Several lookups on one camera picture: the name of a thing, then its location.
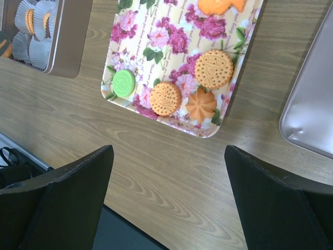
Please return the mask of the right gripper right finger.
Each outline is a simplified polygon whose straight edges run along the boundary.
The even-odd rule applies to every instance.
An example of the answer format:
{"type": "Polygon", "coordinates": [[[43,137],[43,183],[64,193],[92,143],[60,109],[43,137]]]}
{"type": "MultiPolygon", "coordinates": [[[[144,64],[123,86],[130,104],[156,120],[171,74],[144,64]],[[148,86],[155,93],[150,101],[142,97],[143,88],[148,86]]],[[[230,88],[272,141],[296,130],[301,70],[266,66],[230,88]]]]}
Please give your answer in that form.
{"type": "Polygon", "coordinates": [[[224,159],[248,249],[332,249],[332,185],[233,145],[224,159]]]}

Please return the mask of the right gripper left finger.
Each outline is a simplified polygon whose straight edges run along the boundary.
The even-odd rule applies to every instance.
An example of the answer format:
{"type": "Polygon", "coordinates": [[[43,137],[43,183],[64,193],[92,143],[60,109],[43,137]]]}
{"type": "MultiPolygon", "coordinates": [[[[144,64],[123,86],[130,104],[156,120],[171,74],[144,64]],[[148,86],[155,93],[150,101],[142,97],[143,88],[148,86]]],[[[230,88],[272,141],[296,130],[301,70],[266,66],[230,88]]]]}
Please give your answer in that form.
{"type": "Polygon", "coordinates": [[[113,160],[106,145],[41,175],[1,168],[1,249],[92,249],[113,160]]]}

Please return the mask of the brown tin lid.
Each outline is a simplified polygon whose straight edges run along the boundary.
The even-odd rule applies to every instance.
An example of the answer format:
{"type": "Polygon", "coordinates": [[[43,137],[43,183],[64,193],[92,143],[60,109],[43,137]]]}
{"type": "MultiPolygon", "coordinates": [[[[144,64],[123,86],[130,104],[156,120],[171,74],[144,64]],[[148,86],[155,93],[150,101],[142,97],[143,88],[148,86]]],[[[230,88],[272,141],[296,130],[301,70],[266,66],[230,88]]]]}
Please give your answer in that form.
{"type": "Polygon", "coordinates": [[[332,159],[332,8],[300,68],[279,130],[289,143],[332,159]]]}

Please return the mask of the green cookie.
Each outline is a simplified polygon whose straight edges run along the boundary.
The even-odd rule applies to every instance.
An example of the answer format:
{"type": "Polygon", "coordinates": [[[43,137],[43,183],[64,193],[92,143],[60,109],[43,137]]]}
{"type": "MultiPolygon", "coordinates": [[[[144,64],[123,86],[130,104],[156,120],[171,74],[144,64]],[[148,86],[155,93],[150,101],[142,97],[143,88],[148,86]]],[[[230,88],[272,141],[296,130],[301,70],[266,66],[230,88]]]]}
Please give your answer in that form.
{"type": "Polygon", "coordinates": [[[117,71],[112,79],[113,92],[118,97],[128,97],[135,88],[135,77],[127,69],[117,71]]]}

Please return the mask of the chocolate chip cookie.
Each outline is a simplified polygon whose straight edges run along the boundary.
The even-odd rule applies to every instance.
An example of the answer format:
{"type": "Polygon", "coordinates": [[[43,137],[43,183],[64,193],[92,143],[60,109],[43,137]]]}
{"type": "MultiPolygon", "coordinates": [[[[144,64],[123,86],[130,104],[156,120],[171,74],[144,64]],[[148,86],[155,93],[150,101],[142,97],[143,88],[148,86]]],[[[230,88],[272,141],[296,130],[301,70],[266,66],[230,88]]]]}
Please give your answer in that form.
{"type": "Polygon", "coordinates": [[[0,56],[9,58],[12,54],[12,43],[9,36],[1,31],[0,34],[0,56]]]}

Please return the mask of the plain orange round cookie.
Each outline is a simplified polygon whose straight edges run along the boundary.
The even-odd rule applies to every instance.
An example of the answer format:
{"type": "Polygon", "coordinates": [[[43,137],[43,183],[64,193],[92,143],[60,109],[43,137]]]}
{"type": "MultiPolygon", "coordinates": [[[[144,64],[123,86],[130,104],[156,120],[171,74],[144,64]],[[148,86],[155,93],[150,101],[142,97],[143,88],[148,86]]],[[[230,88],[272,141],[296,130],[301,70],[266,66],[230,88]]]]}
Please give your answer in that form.
{"type": "Polygon", "coordinates": [[[43,17],[43,28],[46,30],[47,29],[47,25],[48,25],[48,21],[49,21],[49,17],[50,17],[50,13],[46,13],[43,17]]]}

